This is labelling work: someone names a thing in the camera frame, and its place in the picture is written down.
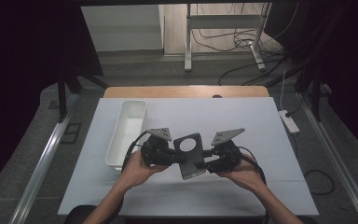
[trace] person's right hand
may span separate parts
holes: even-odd
[[[263,183],[260,174],[255,170],[251,163],[244,160],[241,160],[241,162],[232,171],[220,172],[217,173],[217,175],[226,177],[241,188],[248,189],[251,192],[255,192],[256,189],[266,186]]]

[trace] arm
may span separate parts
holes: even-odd
[[[142,159],[141,151],[132,153],[120,178],[83,223],[103,223],[117,209],[127,190],[143,184],[151,175],[166,168],[165,166],[147,166]]]
[[[232,180],[241,188],[250,190],[264,205],[274,223],[302,223],[298,217],[275,197],[249,162],[242,160],[233,171],[222,172],[218,175]]]

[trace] gray carpet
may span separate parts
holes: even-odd
[[[173,59],[146,63],[103,63],[104,77],[101,77],[101,79],[111,86],[216,85],[217,79],[226,71],[254,62],[249,55],[241,56],[239,60],[232,59],[232,56],[200,58],[202,60],[193,61],[191,73],[184,71],[184,62]],[[291,66],[289,62],[283,63],[275,72],[258,84],[263,84],[266,80],[281,75],[285,67],[289,66]],[[222,79],[222,84],[240,85],[246,80],[260,77],[260,74],[254,66],[251,66],[227,75]],[[285,80],[282,106],[289,111],[295,110],[299,104],[293,89],[295,81],[296,77]],[[83,78],[81,78],[81,82],[84,90],[76,102],[76,110],[70,120],[72,130],[68,130],[71,132],[68,132],[62,138],[63,142],[57,148],[26,223],[63,223],[65,220],[65,217],[56,214],[86,138],[98,99],[103,95],[103,89],[95,84]],[[279,105],[281,83],[268,89],[268,91]],[[59,115],[56,104],[57,87],[53,85],[41,93],[41,105],[28,132],[23,136],[13,157],[0,174],[0,223],[8,223],[10,220],[52,133]],[[326,129],[332,134],[332,139],[339,145],[339,152],[343,160],[358,183],[358,141],[335,115],[325,98],[321,100],[321,116]],[[301,131],[296,135],[289,134],[289,139],[303,173],[312,169],[322,170],[329,174],[335,183],[335,189],[332,193],[313,195],[321,214],[315,219],[319,223],[358,223],[357,211],[337,177],[331,162],[326,157],[323,146],[310,126],[309,119],[302,108],[293,115],[293,119]],[[324,175],[310,174],[306,179],[312,192],[323,192],[331,188],[330,182]]]

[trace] white tabletop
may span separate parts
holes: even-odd
[[[233,138],[249,148],[264,170],[268,187],[296,215],[318,211],[299,168],[276,105],[270,97],[215,99],[101,99],[59,210],[68,214],[81,204],[97,205],[119,173],[104,159],[126,100],[147,103],[145,130],[169,128],[172,139],[200,133],[210,149],[216,132],[245,128]],[[179,166],[151,176],[127,192],[120,214],[132,217],[254,217],[265,210],[249,191],[215,174],[183,180]]]

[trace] black curtain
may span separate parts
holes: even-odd
[[[80,6],[0,1],[0,172],[34,118],[41,91],[59,72],[76,76],[73,67],[103,74]]]
[[[329,103],[358,139],[358,1],[351,1],[320,60]]]

